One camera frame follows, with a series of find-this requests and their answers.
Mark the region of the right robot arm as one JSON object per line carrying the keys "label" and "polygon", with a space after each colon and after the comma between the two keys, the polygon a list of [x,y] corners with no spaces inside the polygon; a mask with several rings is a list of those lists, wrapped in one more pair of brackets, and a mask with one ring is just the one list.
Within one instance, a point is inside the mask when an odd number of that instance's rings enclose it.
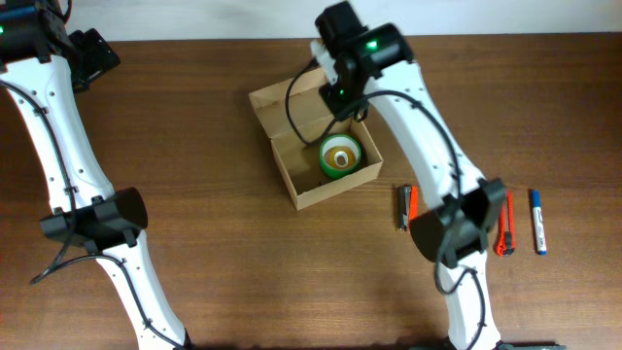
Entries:
{"label": "right robot arm", "polygon": [[391,23],[368,28],[342,1],[324,9],[313,54],[325,71],[320,95],[339,120],[367,106],[383,118],[407,157],[428,212],[409,223],[419,252],[433,264],[444,296],[453,349],[495,349],[486,282],[488,233],[506,199],[470,161],[436,109],[414,52]]}

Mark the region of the orange utility knife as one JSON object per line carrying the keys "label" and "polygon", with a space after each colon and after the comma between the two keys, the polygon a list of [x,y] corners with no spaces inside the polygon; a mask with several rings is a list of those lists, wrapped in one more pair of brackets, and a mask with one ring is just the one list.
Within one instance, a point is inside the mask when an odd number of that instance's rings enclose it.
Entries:
{"label": "orange utility knife", "polygon": [[498,229],[499,236],[495,245],[495,252],[500,257],[510,256],[516,249],[513,193],[511,190],[506,191],[506,203],[501,207]]}

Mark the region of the green tape roll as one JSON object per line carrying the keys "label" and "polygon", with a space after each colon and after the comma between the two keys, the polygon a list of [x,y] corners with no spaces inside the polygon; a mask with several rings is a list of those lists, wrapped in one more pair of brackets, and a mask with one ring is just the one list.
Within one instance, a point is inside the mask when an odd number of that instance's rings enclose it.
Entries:
{"label": "green tape roll", "polygon": [[[345,170],[338,170],[328,166],[325,157],[329,149],[336,146],[345,146],[352,149],[357,157],[357,161],[354,166]],[[355,171],[362,159],[362,149],[360,144],[351,136],[347,134],[334,134],[328,137],[320,147],[320,165],[322,170],[331,179],[340,179]]]}

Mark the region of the brown cardboard box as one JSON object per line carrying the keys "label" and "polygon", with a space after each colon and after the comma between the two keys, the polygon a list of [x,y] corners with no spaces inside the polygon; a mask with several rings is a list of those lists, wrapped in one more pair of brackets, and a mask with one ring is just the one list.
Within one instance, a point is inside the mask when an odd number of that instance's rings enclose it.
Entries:
{"label": "brown cardboard box", "polygon": [[[321,69],[249,94],[257,118],[270,140],[275,162],[301,210],[376,179],[383,164],[364,122],[336,122],[319,94],[326,83]],[[347,134],[361,146],[362,159],[351,174],[331,179],[320,165],[321,144],[331,135]]]}

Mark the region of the blue and white marker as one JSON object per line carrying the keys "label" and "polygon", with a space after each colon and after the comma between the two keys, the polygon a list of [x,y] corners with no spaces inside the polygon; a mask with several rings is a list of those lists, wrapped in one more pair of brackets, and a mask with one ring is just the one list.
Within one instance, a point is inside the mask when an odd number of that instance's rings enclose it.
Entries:
{"label": "blue and white marker", "polygon": [[540,193],[538,190],[530,190],[530,199],[532,207],[532,216],[534,224],[534,233],[536,240],[536,252],[540,256],[545,256],[548,252],[545,231],[543,225],[542,208],[540,201]]}

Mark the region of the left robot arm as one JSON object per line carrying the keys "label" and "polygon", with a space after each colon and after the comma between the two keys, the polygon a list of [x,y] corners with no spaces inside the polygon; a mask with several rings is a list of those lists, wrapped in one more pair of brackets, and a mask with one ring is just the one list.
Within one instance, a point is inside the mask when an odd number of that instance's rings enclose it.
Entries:
{"label": "left robot arm", "polygon": [[188,331],[170,307],[152,265],[148,214],[141,194],[115,190],[90,146],[75,101],[121,60],[99,32],[68,33],[70,6],[50,0],[1,4],[1,86],[26,125],[41,163],[51,214],[43,234],[61,243],[38,284],[77,263],[85,250],[111,279],[141,349],[190,349]]}

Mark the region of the small yellow tape roll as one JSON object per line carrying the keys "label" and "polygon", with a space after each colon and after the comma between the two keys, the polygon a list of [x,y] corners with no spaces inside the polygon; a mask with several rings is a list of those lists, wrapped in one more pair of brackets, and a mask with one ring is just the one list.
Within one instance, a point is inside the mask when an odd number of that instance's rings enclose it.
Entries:
{"label": "small yellow tape roll", "polygon": [[329,167],[345,170],[355,165],[357,157],[352,149],[336,146],[328,150],[325,160]]}

